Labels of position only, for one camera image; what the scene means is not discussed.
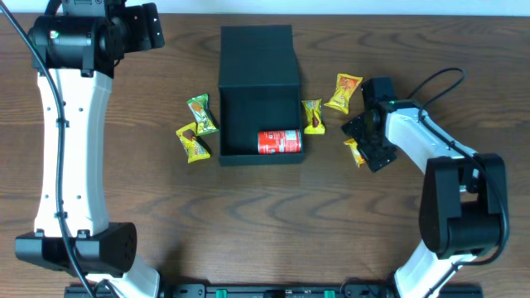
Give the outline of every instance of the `black box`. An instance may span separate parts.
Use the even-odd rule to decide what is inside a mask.
[[[258,133],[299,129],[300,75],[291,26],[221,27],[219,162],[222,166],[291,164],[300,153],[259,155]]]

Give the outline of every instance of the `wood grain surface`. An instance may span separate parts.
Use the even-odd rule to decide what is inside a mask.
[[[17,15],[29,29],[36,15]],[[511,238],[487,267],[453,281],[487,297],[530,296],[530,19],[505,17],[275,17],[164,15],[166,47],[127,55],[116,70],[105,127],[104,184],[112,221],[132,221],[138,252],[172,281],[341,283],[383,279],[420,241],[422,173],[402,152],[377,174],[357,169],[340,125],[324,108],[326,134],[306,137],[294,166],[188,165],[175,130],[194,119],[186,100],[209,93],[219,119],[220,26],[292,24],[304,99],[329,99],[337,73],[390,75],[406,96],[449,66],[469,78],[430,108],[453,137],[497,152],[508,168]],[[417,96],[426,101],[455,76]],[[43,126],[36,72],[0,17],[0,296],[59,296],[74,278],[19,262],[14,239],[33,228],[42,179]]]

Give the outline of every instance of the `yellow candy wrapper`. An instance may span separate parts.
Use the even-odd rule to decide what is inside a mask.
[[[197,121],[197,136],[203,136],[219,129],[212,121],[212,115],[208,109],[208,94],[202,94],[188,100],[188,106]]]
[[[357,150],[357,142],[355,139],[350,138],[348,141],[344,142],[345,145],[349,145],[349,149],[351,149],[351,152],[354,154],[355,163],[357,164],[357,167],[361,167],[362,164],[366,163],[363,156],[361,156],[361,153],[359,150]]]
[[[190,123],[176,131],[176,135],[182,142],[185,153],[188,155],[188,163],[210,158],[210,154],[197,142],[197,123]]]
[[[307,127],[304,129],[305,134],[324,134],[325,127],[322,123],[322,112],[320,111],[320,102],[317,100],[302,100],[307,115]]]
[[[324,103],[326,107],[337,109],[345,114],[349,112],[349,99],[361,84],[363,78],[349,74],[337,75],[337,89],[330,101]]]

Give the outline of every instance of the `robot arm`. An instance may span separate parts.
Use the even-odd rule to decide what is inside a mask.
[[[394,161],[399,147],[425,174],[419,219],[422,241],[393,276],[394,291],[399,297],[438,297],[441,287],[460,269],[458,264],[473,261],[503,241],[499,206],[499,200],[507,204],[503,160],[462,146],[425,111],[419,121],[420,105],[399,100],[390,78],[371,79],[362,89],[365,112],[346,123],[343,131],[355,138],[370,170]],[[479,175],[474,162],[447,142],[494,177],[501,198],[493,194],[493,186]],[[465,191],[477,194],[477,200],[461,203],[460,192]]]
[[[69,238],[86,279],[108,281],[126,297],[157,297],[160,275],[136,254],[132,223],[110,223],[103,184],[104,120],[112,93],[114,61],[128,52],[164,45],[154,4],[125,7],[124,1],[52,0],[29,37],[49,70],[64,104],[63,209],[66,230],[56,209],[58,113],[51,86],[38,77],[44,124],[44,173],[41,203],[33,232],[17,237],[19,259],[76,276],[65,250]],[[34,60],[40,70],[40,64]]]

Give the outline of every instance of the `red can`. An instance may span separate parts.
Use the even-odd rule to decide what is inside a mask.
[[[301,151],[300,130],[260,132],[259,154],[297,153]]]

